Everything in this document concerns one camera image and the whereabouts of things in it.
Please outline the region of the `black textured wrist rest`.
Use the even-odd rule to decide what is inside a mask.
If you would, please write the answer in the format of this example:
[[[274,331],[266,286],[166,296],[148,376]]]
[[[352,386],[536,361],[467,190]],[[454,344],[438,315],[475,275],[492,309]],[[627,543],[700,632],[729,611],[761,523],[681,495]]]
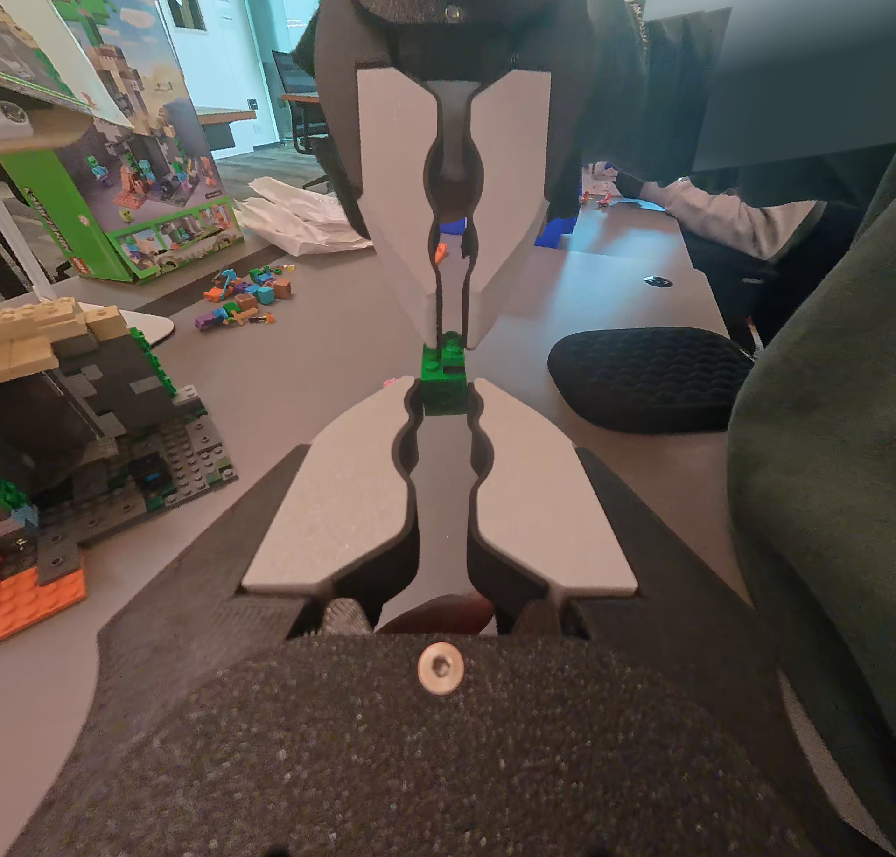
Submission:
[[[754,359],[694,327],[602,329],[554,344],[546,368],[584,421],[611,431],[722,432]]]

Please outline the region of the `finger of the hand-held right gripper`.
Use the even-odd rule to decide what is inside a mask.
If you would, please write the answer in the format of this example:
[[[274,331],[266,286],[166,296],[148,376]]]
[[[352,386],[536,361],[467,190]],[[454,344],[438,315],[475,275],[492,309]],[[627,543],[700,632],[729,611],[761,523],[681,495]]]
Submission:
[[[469,102],[469,136],[481,183],[469,219],[473,258],[465,281],[465,348],[495,325],[545,219],[551,74],[512,70]]]
[[[362,193],[357,202],[399,304],[424,344],[440,347],[438,213],[429,174],[441,147],[436,94],[393,67],[357,71]]]

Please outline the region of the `blue plastic bin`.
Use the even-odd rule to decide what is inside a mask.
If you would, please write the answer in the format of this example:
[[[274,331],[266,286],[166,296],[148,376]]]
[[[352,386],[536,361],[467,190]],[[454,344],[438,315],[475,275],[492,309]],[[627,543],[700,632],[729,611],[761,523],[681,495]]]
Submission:
[[[577,222],[576,216],[566,218],[554,218],[545,223],[540,234],[535,240],[535,246],[556,249],[561,241],[561,237],[569,235],[573,232]],[[462,236],[466,229],[467,220],[465,218],[453,222],[440,225],[440,233],[442,235]]]

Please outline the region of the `pile of white paper bags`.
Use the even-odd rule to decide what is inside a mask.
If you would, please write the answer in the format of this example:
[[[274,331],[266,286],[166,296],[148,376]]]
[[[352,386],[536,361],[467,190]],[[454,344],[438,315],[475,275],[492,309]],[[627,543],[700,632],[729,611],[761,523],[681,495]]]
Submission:
[[[293,257],[364,250],[372,242],[349,222],[337,198],[269,176],[249,184],[254,196],[234,203],[242,227]]]

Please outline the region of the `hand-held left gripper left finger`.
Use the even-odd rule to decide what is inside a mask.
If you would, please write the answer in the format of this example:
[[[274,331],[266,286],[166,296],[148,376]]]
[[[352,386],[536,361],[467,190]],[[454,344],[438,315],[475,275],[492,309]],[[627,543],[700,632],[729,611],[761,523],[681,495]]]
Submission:
[[[414,580],[420,383],[391,383],[308,447],[243,578],[250,594],[356,601],[371,626]]]

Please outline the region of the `scattered colourful toy pieces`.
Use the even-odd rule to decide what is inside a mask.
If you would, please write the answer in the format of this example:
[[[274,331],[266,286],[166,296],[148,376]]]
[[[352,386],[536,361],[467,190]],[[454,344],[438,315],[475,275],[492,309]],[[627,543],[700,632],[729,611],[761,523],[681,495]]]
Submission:
[[[604,161],[581,169],[580,210],[604,209],[617,201],[637,199],[643,181]]]

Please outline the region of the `person's right forearm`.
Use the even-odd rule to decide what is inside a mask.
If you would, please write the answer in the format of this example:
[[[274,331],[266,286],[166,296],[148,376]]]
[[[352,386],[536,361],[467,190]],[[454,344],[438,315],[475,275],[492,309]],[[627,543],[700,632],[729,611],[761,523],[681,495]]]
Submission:
[[[700,122],[690,106],[700,46],[688,15],[645,21],[645,0],[587,0],[596,48],[581,158],[667,184],[693,168]]]

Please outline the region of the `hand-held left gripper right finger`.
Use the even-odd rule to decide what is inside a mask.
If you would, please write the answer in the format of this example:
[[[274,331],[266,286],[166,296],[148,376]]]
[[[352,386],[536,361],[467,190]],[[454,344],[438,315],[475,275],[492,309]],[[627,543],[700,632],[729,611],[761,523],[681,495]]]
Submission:
[[[633,598],[639,584],[579,451],[497,385],[469,385],[468,576],[499,615],[530,603]]]

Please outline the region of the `grey desk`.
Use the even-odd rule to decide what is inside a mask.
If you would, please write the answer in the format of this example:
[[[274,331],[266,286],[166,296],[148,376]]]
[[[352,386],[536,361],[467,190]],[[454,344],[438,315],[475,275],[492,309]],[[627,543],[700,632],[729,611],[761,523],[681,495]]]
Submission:
[[[668,289],[647,276],[674,282]],[[174,314],[160,350],[178,384],[195,385],[239,480],[114,536],[86,553],[88,597],[6,641],[2,663],[2,852],[73,748],[96,684],[97,633],[207,527],[299,444],[383,381],[420,371],[420,340],[372,251],[300,260],[294,297],[273,325],[201,334],[197,306]],[[504,314],[470,355],[484,377],[595,454],[748,600],[728,530],[725,435],[647,437],[586,424],[546,370],[562,337],[600,328],[698,327],[727,335],[678,223],[629,203],[584,214],[569,248],[534,248]]]

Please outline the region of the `green toy brick assembly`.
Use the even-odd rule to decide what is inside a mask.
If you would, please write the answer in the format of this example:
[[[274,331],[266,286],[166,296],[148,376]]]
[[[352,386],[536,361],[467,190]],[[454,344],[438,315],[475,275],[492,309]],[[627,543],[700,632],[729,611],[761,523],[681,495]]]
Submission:
[[[445,374],[439,365],[441,348],[423,346],[420,370],[421,398],[426,416],[465,415],[468,382],[465,372]]]

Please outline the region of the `toy brick building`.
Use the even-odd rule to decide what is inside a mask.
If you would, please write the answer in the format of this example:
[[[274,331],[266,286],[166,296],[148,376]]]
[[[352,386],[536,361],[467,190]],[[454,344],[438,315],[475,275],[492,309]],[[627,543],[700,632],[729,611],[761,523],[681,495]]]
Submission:
[[[196,389],[117,307],[2,306],[2,641],[86,599],[86,547],[237,480]]]

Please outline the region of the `wood-edged office desk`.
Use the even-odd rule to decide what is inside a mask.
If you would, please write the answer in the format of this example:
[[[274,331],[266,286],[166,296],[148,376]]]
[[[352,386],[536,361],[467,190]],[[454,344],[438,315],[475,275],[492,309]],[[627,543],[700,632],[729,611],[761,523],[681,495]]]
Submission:
[[[196,106],[199,123],[203,127],[205,139],[211,150],[222,150],[236,146],[231,126],[234,123],[255,121],[252,109],[229,109],[221,107]]]

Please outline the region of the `green toy set box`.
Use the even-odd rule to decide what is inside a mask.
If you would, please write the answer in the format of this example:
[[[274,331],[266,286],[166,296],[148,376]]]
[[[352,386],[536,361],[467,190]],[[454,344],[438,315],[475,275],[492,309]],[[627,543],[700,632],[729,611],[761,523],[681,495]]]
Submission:
[[[127,121],[2,169],[84,278],[141,282],[243,232],[154,0],[50,0]]]

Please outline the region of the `pile of colourful toy bricks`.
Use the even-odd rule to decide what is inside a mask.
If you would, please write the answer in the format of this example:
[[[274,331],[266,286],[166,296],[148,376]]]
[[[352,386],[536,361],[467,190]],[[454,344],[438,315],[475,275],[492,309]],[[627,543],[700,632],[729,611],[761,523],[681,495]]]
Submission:
[[[194,325],[201,333],[220,328],[245,325],[273,325],[272,307],[293,297],[290,274],[296,270],[291,262],[279,262],[250,269],[241,276],[235,269],[224,269],[203,292],[206,303],[195,317]]]

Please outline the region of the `black office chair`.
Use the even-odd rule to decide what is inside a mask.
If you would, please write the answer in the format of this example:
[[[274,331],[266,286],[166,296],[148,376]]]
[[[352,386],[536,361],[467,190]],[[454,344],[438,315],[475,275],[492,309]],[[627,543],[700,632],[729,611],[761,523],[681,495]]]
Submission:
[[[272,55],[282,86],[280,101],[290,115],[293,145],[300,155],[313,157],[316,141],[327,135],[315,81],[297,67],[292,55],[275,50]]]

